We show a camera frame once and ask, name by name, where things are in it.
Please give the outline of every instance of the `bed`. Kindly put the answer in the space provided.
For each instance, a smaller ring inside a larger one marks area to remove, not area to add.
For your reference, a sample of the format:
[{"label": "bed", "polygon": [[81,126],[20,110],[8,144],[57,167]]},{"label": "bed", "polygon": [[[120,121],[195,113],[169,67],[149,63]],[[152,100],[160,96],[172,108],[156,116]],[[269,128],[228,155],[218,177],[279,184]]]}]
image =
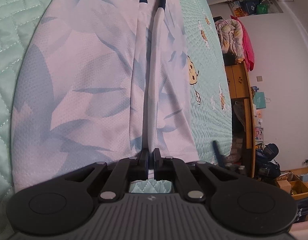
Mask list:
[{"label": "bed", "polygon": [[[14,194],[11,115],[19,71],[27,48],[52,0],[0,0],[0,239],[12,229],[5,215]],[[216,163],[211,142],[224,155],[232,142],[231,104],[222,52],[206,0],[179,0],[190,71],[190,129],[200,160]],[[134,193],[167,193],[169,181],[135,182]]]}]

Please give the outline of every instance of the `logo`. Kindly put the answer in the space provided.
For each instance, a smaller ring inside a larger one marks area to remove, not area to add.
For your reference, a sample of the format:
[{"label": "logo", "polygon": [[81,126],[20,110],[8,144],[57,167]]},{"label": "logo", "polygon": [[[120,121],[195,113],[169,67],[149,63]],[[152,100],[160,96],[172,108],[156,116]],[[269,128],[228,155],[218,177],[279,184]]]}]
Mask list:
[{"label": "logo", "polygon": [[154,201],[156,199],[156,197],[154,197],[153,195],[151,195],[150,197],[147,197],[148,200],[150,201]]}]

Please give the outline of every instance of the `red cloth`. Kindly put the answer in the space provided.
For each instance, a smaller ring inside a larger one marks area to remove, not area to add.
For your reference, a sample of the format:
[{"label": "red cloth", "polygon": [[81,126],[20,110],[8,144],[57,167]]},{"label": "red cloth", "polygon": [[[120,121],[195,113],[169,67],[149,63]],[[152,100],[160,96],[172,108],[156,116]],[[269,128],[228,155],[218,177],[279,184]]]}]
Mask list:
[{"label": "red cloth", "polygon": [[253,70],[254,69],[255,56],[254,56],[252,43],[250,42],[248,33],[247,33],[243,23],[237,17],[234,17],[234,16],[231,15],[231,18],[233,20],[239,21],[239,23],[241,24],[241,27],[243,29],[243,50],[244,50],[246,68],[247,68],[247,71]]}]

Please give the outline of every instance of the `silver screw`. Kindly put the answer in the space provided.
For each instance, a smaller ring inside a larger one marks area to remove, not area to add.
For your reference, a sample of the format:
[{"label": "silver screw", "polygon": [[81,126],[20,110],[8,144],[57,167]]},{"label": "silver screw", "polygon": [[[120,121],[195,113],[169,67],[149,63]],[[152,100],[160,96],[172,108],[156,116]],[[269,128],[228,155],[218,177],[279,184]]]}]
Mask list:
[{"label": "silver screw", "polygon": [[116,197],[116,194],[112,191],[104,191],[101,193],[100,197],[102,199],[114,199]]},{"label": "silver screw", "polygon": [[192,190],[187,193],[187,196],[190,198],[202,198],[204,196],[204,193],[199,190]]}]

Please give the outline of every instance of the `green bag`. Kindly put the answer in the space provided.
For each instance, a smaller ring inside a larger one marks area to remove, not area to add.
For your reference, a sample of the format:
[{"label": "green bag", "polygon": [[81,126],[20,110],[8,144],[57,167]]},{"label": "green bag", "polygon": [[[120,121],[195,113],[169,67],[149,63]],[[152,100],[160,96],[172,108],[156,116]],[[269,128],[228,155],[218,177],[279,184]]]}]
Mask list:
[{"label": "green bag", "polygon": [[257,5],[256,14],[266,14],[266,13],[268,13],[267,5],[265,5],[265,4]]},{"label": "green bag", "polygon": [[256,109],[266,108],[264,92],[256,92],[253,98],[253,103],[256,106]]}]

